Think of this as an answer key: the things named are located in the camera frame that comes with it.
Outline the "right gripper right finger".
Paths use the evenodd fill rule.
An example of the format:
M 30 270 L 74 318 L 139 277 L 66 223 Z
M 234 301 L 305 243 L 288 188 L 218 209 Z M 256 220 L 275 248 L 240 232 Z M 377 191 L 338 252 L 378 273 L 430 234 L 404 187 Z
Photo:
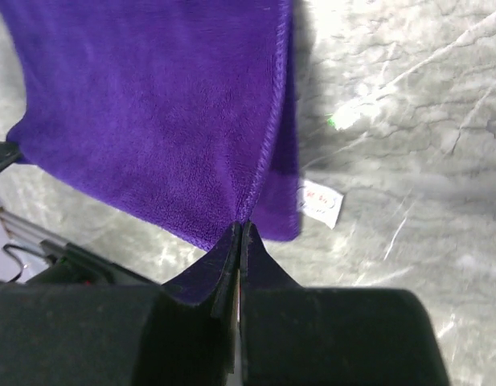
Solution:
M 256 225 L 244 224 L 240 242 L 240 288 L 259 290 L 301 286 L 269 255 Z

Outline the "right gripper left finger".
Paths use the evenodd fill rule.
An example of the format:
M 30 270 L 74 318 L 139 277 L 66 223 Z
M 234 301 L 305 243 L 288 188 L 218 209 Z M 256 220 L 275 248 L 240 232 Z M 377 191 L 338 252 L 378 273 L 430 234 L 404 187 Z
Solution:
M 163 291 L 180 304 L 203 306 L 211 317 L 224 318 L 232 308 L 241 237 L 242 225 L 232 223 L 208 253 L 164 283 Z

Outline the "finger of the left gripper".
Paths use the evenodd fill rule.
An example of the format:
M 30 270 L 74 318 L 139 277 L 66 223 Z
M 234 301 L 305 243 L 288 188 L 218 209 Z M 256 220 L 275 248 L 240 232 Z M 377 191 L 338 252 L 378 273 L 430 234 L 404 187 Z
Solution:
M 0 142 L 0 173 L 21 157 L 22 153 L 16 143 Z

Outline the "purple towel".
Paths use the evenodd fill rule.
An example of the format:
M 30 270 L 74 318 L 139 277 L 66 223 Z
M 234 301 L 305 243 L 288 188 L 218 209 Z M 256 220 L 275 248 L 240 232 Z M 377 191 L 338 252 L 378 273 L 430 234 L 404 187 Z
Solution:
M 290 1 L 0 1 L 23 161 L 209 249 L 300 231 Z

